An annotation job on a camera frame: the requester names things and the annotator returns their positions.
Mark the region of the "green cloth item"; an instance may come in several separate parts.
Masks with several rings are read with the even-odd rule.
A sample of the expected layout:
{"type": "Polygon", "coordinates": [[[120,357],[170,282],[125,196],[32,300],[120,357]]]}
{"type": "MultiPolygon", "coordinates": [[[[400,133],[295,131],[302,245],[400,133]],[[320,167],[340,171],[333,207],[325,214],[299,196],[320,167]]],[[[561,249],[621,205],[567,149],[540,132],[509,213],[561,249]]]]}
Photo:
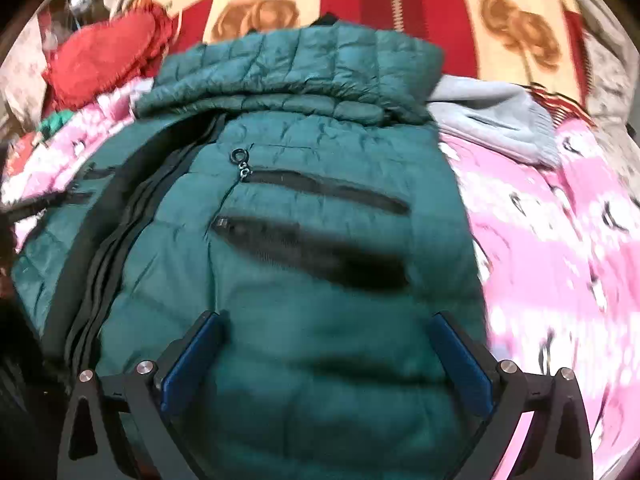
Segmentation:
{"type": "Polygon", "coordinates": [[[44,118],[37,131],[47,141],[60,131],[75,115],[73,110],[59,110],[44,118]]]}

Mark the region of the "floral bed sheet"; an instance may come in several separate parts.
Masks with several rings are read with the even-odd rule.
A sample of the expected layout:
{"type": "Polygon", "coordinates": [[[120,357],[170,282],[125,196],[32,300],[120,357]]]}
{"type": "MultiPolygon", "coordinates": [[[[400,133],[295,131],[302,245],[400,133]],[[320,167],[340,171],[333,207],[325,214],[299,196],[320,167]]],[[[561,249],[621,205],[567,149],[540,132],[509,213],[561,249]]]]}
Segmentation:
{"type": "Polygon", "coordinates": [[[584,20],[590,84],[587,112],[608,164],[635,200],[639,197],[639,147],[627,131],[639,79],[639,52],[604,0],[575,0],[584,20]]]}

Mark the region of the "green quilted puffer jacket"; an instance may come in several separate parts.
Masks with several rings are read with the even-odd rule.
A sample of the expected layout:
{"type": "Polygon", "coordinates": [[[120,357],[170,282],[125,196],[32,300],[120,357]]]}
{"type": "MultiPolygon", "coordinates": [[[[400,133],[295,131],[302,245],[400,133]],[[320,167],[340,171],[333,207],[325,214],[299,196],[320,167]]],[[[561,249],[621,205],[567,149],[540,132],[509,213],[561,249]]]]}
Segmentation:
{"type": "Polygon", "coordinates": [[[212,479],[441,479],[472,426],[427,337],[484,338],[468,216],[426,102],[442,50],[348,23],[168,58],[12,270],[53,367],[229,338],[175,422],[212,479]]]}

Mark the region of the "red orange rose blanket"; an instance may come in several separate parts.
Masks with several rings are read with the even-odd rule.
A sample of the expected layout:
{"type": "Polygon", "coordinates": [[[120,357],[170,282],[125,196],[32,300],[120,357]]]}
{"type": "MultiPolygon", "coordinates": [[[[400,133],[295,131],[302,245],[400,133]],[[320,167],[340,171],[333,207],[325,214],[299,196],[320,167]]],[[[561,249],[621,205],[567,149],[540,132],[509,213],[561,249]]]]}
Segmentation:
{"type": "Polygon", "coordinates": [[[134,0],[162,6],[174,48],[212,44],[250,30],[307,26],[324,14],[393,29],[444,52],[447,75],[532,88],[554,107],[582,114],[589,90],[582,16],[575,0],[134,0]]]}

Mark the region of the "red heart ruffled pillow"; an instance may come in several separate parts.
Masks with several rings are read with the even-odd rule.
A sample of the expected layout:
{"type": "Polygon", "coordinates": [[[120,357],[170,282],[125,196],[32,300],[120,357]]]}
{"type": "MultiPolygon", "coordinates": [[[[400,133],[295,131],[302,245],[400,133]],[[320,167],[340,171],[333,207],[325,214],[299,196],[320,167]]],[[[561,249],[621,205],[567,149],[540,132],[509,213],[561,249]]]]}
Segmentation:
{"type": "Polygon", "coordinates": [[[174,25],[157,4],[74,32],[50,58],[42,78],[55,110],[79,110],[136,77],[153,77],[174,38],[174,25]]]}

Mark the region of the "pink penguin fleece blanket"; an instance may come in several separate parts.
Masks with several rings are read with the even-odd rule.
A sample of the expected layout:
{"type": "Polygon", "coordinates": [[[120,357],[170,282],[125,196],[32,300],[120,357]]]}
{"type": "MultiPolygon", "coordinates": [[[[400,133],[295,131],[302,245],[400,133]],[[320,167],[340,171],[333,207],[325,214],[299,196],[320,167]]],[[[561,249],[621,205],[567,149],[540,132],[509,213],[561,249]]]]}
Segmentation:
{"type": "Polygon", "coordinates": [[[484,338],[526,372],[577,375],[593,478],[613,479],[639,442],[639,216],[578,120],[555,131],[561,165],[539,170],[440,133],[468,216],[484,338]]]}

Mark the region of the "grey folded sweater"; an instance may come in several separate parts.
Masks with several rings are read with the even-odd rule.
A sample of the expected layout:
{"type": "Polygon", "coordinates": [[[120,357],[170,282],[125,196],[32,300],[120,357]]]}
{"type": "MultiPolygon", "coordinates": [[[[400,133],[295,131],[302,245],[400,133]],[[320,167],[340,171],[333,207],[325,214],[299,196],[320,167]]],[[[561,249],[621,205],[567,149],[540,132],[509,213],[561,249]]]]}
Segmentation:
{"type": "Polygon", "coordinates": [[[530,166],[560,166],[549,112],[517,84],[445,75],[426,108],[444,133],[530,166]]]}

